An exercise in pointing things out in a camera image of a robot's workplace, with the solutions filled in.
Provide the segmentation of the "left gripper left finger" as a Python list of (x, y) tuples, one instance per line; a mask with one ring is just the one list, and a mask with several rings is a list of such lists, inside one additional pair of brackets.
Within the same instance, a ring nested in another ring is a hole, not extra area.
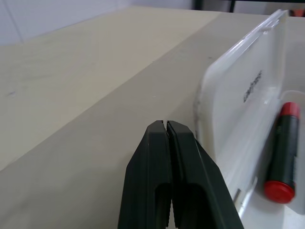
[(126, 167), (118, 229), (166, 229), (171, 200), (169, 139), (158, 120), (147, 126)]

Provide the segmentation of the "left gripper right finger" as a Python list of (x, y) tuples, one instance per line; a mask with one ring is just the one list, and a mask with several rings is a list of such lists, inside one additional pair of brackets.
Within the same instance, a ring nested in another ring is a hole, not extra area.
[(177, 229), (244, 229), (217, 164), (192, 131), (167, 122)]

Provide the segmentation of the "black marker with red caps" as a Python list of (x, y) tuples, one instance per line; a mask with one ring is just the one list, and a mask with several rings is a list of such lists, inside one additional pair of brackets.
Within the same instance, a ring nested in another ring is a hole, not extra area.
[(264, 194), (276, 203), (290, 203), (296, 195), (299, 123), (300, 106), (284, 103), (276, 121), (274, 147), (264, 182)]

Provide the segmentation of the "white plastic pencil case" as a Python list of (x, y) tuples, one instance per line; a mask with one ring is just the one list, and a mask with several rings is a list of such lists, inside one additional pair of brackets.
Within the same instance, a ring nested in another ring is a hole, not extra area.
[[(268, 200), (263, 181), (281, 106), (300, 106), (296, 196)], [(194, 102), (196, 137), (218, 165), (244, 229), (305, 229), (305, 18), (278, 10), (212, 63)]]

